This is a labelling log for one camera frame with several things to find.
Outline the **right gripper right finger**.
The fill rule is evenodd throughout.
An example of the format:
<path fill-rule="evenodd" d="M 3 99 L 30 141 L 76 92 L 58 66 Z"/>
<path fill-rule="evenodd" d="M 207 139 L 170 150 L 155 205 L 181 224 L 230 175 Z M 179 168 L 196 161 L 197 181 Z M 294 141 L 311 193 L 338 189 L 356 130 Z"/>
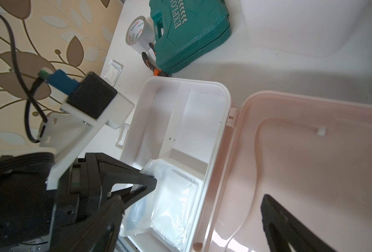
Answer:
<path fill-rule="evenodd" d="M 271 252 L 333 252 L 271 195 L 261 203 L 263 230 Z"/>

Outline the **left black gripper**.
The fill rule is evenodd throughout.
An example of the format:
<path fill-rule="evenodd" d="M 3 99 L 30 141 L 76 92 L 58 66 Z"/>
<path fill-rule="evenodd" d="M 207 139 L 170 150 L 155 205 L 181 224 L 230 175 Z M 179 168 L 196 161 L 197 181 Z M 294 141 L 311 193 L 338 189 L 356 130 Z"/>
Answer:
<path fill-rule="evenodd" d="M 156 189 L 157 179 L 104 153 L 86 153 L 74 162 L 58 183 L 50 230 L 56 245 L 95 214 L 111 196 L 120 196 L 125 208 Z"/>

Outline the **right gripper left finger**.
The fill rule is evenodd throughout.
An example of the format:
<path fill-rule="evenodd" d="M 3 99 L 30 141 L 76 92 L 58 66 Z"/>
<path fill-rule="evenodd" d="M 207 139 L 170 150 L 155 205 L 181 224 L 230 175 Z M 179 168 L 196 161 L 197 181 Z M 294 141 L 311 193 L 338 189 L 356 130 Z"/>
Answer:
<path fill-rule="evenodd" d="M 125 213 L 120 196 L 110 198 L 95 214 L 56 245 L 51 252 L 113 252 Z"/>

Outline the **pink first aid box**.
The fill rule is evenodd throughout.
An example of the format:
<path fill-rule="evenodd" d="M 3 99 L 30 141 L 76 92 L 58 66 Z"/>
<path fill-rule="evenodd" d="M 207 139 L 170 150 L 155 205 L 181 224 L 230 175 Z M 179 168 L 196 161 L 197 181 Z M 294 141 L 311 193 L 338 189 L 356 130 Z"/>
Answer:
<path fill-rule="evenodd" d="M 224 133 L 195 252 L 267 252 L 271 195 L 339 252 L 372 252 L 372 105 L 262 91 Z"/>

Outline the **white box pink trim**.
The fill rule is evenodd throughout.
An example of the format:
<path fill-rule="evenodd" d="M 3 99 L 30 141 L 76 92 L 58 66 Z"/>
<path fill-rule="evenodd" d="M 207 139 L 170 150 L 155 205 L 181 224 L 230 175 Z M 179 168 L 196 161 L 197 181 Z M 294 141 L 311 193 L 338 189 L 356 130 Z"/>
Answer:
<path fill-rule="evenodd" d="M 254 46 L 327 57 L 348 41 L 368 1 L 241 1 Z"/>

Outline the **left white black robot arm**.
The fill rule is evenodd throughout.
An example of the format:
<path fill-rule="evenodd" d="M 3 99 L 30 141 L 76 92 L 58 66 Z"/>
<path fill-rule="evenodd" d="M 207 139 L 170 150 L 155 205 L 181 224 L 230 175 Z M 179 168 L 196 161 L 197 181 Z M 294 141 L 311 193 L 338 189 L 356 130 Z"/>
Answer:
<path fill-rule="evenodd" d="M 0 157 L 0 252 L 39 239 L 49 252 L 112 252 L 125 210 L 157 180 L 103 153 L 74 161 L 48 190 L 49 152 Z"/>

